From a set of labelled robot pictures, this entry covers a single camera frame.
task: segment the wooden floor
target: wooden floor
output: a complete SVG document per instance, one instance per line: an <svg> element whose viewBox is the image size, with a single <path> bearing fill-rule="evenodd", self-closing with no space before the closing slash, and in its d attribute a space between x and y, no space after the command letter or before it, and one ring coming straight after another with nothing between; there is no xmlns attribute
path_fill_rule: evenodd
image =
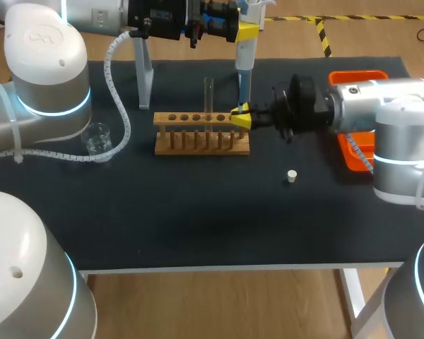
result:
<svg viewBox="0 0 424 339"><path fill-rule="evenodd" d="M278 0L268 16L424 15L424 0ZM424 43L416 33L424 21L327 21L335 57L401 56L412 76L424 78ZM83 35L91 60L103 60L109 37ZM0 82L10 73L0 32ZM150 39L153 59L234 59L235 46L204 37L188 41ZM324 53L314 25L300 21L266 24L259 58L315 58ZM133 59L123 46L116 59ZM359 270L368 298L383 270ZM342 290L332 270L238 273L166 273L95 276L98 338L349 338Z"/></svg>

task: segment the orange tray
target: orange tray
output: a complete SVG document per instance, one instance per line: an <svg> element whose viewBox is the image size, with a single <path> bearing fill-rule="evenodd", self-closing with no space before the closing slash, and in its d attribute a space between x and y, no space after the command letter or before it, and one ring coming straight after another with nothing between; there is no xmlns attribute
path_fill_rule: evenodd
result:
<svg viewBox="0 0 424 339"><path fill-rule="evenodd" d="M384 80L388 79L388 75L383 71L337 71L330 73L330 85L337 85L339 83L353 83L356 81L368 80ZM374 165L374 150L375 150L375 133L373 132L360 132L351 133L353 140L355 140L358 147L361 149L369 162ZM358 157L356 152L352 149L352 145L348 142L345 134L338 135L339 145L341 146L344 159L346 160L347 167L354 172L366 172L367 168L363 161Z"/></svg>

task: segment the glass test tube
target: glass test tube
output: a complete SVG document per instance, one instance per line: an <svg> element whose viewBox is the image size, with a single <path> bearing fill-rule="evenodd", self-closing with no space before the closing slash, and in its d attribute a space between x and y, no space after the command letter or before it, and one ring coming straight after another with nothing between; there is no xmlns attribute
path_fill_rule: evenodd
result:
<svg viewBox="0 0 424 339"><path fill-rule="evenodd" d="M211 120L213 113L213 78L204 78L204 113L206 113L206 120ZM205 125L204 131L212 131L212 126Z"/></svg>

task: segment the hazard tape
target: hazard tape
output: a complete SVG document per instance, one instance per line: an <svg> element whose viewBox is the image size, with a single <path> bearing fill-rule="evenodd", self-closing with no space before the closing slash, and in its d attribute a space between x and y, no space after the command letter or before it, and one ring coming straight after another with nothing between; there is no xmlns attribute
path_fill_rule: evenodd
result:
<svg viewBox="0 0 424 339"><path fill-rule="evenodd" d="M324 50L325 57L330 58L333 56L333 53L331 53L330 43L328 41L328 37L326 37L325 34L324 21L316 19L315 23L317 32L319 33L320 42L322 43L322 49Z"/></svg>
<svg viewBox="0 0 424 339"><path fill-rule="evenodd" d="M271 16L266 21L306 20L424 20L424 16Z"/></svg>

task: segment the wooden test tube rack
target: wooden test tube rack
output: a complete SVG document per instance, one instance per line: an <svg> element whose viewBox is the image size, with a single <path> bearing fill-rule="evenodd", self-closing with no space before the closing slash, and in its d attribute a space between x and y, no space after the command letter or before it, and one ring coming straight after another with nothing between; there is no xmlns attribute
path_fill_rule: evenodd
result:
<svg viewBox="0 0 424 339"><path fill-rule="evenodd" d="M248 155L247 131L167 131L167 126L232 126L230 113L154 113L156 155Z"/></svg>

